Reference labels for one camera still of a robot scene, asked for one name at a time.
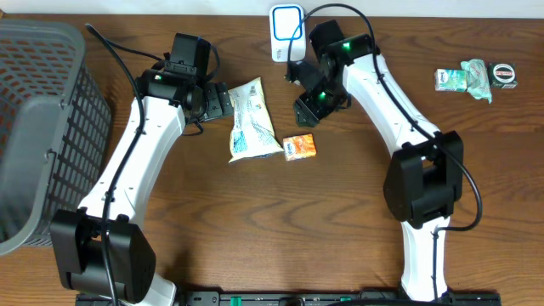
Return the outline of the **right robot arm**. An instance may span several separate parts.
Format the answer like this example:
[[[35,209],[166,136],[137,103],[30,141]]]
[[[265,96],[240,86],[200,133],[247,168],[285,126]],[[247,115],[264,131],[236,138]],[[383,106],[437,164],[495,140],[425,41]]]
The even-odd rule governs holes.
[[[411,103],[371,33],[346,37],[330,20],[318,24],[309,41],[319,66],[298,61],[287,67],[286,79],[304,88],[293,106],[297,124],[315,127],[344,104],[360,103],[390,154],[382,190],[403,233],[401,291],[410,300],[443,301],[445,232],[462,195],[460,136],[441,133]]]

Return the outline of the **green Kleenex tissue pack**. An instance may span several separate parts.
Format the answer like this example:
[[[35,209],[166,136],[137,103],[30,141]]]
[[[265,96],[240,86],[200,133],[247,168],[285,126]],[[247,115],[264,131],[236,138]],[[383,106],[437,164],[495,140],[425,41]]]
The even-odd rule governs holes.
[[[434,87],[440,92],[466,92],[467,73],[463,70],[437,69],[434,73]]]

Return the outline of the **orange Kleenex tissue pack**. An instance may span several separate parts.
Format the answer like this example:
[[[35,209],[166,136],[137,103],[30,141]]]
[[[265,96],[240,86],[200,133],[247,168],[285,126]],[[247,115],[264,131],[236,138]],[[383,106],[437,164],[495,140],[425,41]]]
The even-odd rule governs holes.
[[[283,149],[287,161],[295,161],[317,155],[314,137],[311,133],[284,138]]]

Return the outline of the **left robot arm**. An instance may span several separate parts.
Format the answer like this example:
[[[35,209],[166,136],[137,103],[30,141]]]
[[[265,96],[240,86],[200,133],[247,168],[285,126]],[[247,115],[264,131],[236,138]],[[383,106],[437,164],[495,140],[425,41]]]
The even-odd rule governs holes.
[[[230,116],[218,74],[217,49],[178,33],[171,53],[127,79],[134,100],[127,126],[99,180],[77,210],[58,210],[50,224],[63,287],[109,305],[173,305],[177,287],[156,273],[143,233],[145,212],[162,165],[184,129]]]

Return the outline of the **teal crinkled snack packet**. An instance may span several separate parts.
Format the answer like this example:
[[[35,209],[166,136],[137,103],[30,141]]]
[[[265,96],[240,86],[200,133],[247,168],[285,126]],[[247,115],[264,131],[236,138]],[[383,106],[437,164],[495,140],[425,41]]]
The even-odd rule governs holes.
[[[486,99],[491,104],[492,93],[485,62],[482,59],[470,59],[462,61],[461,68],[467,73],[467,92],[474,99]]]

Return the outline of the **large white wet-wipes pack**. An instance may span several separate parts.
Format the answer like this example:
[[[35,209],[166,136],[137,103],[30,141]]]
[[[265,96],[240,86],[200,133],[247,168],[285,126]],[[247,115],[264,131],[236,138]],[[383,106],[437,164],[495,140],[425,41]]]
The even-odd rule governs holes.
[[[241,159],[270,156],[283,152],[265,102],[262,78],[232,88],[230,101],[234,107],[234,125],[230,133],[229,163]]]

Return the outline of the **small dark green box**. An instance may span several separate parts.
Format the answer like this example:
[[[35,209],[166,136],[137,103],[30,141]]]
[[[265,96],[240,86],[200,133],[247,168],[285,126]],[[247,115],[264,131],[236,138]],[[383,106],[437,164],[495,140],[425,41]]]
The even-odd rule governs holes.
[[[489,63],[488,78],[490,88],[511,89],[518,85],[514,63]]]

